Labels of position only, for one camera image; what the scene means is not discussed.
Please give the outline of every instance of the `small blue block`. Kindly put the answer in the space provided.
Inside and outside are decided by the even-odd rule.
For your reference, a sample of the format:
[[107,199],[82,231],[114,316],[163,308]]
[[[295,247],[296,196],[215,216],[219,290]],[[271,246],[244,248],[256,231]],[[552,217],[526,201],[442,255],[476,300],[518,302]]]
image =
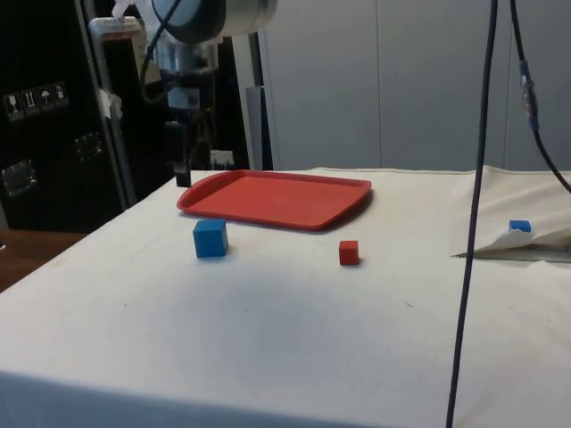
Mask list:
[[532,233],[532,224],[527,220],[510,220],[509,231],[521,230],[522,232]]
[[199,259],[226,256],[228,252],[226,220],[200,220],[194,228],[194,246]]

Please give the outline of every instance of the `white panel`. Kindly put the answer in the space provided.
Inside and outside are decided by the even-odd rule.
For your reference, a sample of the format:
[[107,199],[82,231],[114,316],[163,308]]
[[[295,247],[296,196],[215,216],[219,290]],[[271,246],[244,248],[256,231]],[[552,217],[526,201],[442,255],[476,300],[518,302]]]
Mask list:
[[381,165],[376,0],[283,0],[261,56],[276,169]]
[[[379,0],[383,167],[473,169],[489,1]],[[509,2],[496,35],[486,161],[503,166]]]
[[252,132],[250,130],[250,112],[248,111],[248,99],[246,96],[246,90],[249,87],[256,86],[256,80],[253,73],[250,37],[232,37],[232,45],[234,47],[238,87],[240,89],[240,103],[242,105],[242,119],[244,120],[246,146],[248,148],[248,161],[250,162],[250,167],[252,167],[254,163],[254,154],[252,147]]
[[[559,169],[571,169],[571,2],[518,0],[517,8],[539,102],[543,143]],[[512,57],[506,166],[545,170],[548,167],[535,146],[521,102],[515,46]]]

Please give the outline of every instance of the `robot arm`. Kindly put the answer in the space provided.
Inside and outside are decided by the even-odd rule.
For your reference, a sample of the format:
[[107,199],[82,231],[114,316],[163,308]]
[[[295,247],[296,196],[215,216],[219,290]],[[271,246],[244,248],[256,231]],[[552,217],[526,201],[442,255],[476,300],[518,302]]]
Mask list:
[[164,25],[153,61],[169,82],[173,120],[165,128],[167,153],[178,185],[189,187],[190,153],[196,143],[192,129],[197,117],[214,110],[211,77],[218,68],[218,44],[223,37],[250,34],[268,24],[277,0],[181,0],[165,22],[175,1],[116,0],[113,15],[120,18],[134,4],[145,22],[149,44]]

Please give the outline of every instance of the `white cloth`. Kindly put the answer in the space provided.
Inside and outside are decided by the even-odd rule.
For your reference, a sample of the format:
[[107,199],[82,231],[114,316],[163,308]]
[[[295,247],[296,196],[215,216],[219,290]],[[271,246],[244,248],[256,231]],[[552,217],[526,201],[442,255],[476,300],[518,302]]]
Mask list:
[[[473,175],[311,173],[373,201],[329,233],[229,223],[199,260],[168,183],[0,294],[0,426],[443,426]],[[476,261],[457,426],[568,426],[570,269]]]
[[[452,254],[466,253],[474,183],[458,185],[453,194],[457,212]],[[509,231],[510,220],[528,220],[532,233]],[[521,173],[486,168],[478,214],[476,252],[516,249],[528,245],[562,247],[571,261],[571,196],[551,173]],[[554,254],[544,251],[545,259]]]

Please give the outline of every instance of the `plastic tray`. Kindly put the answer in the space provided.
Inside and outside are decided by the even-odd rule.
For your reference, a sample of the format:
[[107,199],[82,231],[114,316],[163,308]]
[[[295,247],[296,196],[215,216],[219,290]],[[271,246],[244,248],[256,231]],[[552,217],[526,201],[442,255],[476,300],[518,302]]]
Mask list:
[[207,177],[178,200],[187,214],[317,231],[345,218],[369,181],[238,170]]

